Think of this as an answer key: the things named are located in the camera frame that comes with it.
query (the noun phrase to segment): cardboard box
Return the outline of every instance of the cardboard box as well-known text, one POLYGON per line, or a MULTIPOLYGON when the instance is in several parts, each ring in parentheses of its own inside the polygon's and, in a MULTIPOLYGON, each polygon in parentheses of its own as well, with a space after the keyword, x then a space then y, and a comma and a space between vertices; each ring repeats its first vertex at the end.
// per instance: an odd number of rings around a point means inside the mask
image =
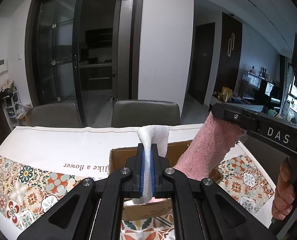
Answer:
MULTIPOLYGON (((166 158, 169 160, 170 166, 173 167, 177 163, 180 156, 187 150, 190 141, 169 143, 167 146, 166 158)), ((113 149, 110 153, 109 173, 123 168, 127 158, 135 156, 137 147, 113 149)), ((219 183, 223 176, 217 169, 213 169, 210 178, 219 183)), ((172 212, 171 199, 156 200, 157 202, 134 205, 132 200, 126 199, 123 207, 122 219, 125 221, 133 221, 157 217, 172 212)))

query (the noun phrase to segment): glass door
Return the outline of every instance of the glass door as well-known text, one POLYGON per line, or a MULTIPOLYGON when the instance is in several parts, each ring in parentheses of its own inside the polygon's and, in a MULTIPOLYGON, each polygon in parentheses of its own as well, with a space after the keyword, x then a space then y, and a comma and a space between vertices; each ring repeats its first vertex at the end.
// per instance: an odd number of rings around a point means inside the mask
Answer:
POLYGON ((82 0, 47 0, 37 22, 39 103, 74 102, 85 124, 78 62, 78 29, 82 0))

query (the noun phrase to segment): silver screw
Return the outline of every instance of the silver screw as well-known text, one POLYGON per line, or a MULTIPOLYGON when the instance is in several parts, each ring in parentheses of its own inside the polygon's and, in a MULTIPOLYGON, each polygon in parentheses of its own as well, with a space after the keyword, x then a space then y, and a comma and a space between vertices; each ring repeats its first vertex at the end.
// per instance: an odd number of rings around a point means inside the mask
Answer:
POLYGON ((170 175, 170 174, 173 174, 174 172, 175 172, 175 169, 173 169, 173 168, 166 168, 165 169, 165 173, 166 174, 169 174, 170 175))
POLYGON ((129 174, 130 173, 130 169, 128 168, 128 167, 124 167, 124 168, 121 168, 120 169, 120 172, 122 173, 122 174, 129 174))
POLYGON ((83 179, 82 183, 85 187, 90 186, 93 183, 93 179, 90 179, 90 178, 83 179))
POLYGON ((205 178, 203 179, 203 183, 207 186, 210 186, 213 184, 213 180, 211 180, 210 178, 205 178))

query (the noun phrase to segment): dark slatted wall panel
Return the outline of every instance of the dark slatted wall panel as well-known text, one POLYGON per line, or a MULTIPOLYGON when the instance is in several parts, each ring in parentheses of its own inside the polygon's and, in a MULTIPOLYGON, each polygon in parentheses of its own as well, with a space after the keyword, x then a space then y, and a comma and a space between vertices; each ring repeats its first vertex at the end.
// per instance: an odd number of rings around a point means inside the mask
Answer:
POLYGON ((238 76, 242 48, 242 23, 222 13, 222 40, 219 67, 215 81, 214 91, 221 92, 222 87, 228 87, 234 91, 238 76), (229 39, 235 35, 234 49, 228 56, 229 39))

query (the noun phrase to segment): patterned tablecloth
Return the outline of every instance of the patterned tablecloth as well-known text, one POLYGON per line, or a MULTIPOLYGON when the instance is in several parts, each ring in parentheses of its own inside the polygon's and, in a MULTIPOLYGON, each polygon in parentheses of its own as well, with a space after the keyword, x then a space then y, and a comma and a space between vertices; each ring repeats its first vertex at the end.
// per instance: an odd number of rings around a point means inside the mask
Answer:
MULTIPOLYGON (((224 175, 220 186, 250 213, 258 212, 274 194, 247 155, 222 161, 219 171, 224 175)), ((41 170, 0 156, 0 213, 25 230, 84 178, 41 170)), ((174 240, 173 215, 122 221, 121 239, 174 240)))

